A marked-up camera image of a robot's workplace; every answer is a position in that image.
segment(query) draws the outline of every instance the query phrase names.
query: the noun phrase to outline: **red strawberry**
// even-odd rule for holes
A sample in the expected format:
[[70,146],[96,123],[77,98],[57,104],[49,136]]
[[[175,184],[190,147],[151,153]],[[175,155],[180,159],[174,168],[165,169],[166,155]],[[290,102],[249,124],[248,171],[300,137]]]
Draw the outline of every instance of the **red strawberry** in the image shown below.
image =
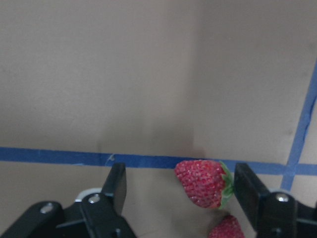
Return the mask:
[[210,233],[208,238],[245,238],[238,220],[232,216],[226,216],[219,225]]
[[200,207],[222,207],[233,193],[231,173],[222,162],[182,161],[175,173],[187,196]]

